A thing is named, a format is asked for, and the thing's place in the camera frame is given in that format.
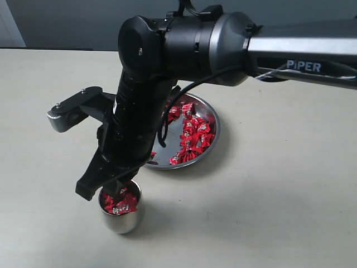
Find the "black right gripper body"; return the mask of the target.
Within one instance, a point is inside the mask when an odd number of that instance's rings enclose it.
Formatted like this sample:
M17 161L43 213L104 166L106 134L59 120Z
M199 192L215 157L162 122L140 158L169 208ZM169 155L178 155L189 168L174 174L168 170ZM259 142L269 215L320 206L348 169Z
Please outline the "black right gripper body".
M215 21L198 16L135 16L122 24L122 76L113 107L97 131L109 173L132 173L150 161L155 139L165 137L170 110L182 97L179 80L212 80L209 45L214 27Z

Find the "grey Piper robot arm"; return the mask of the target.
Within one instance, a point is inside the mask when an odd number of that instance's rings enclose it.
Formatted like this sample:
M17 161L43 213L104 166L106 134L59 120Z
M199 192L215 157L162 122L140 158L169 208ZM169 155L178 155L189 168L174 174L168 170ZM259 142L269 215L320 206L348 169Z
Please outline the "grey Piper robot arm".
M251 76L276 82L356 88L356 19L264 27L220 6L165 19L135 16L118 35L122 75L104 109L98 149L75 191L91 200L100 187L114 195L164 144L178 80L235 86Z

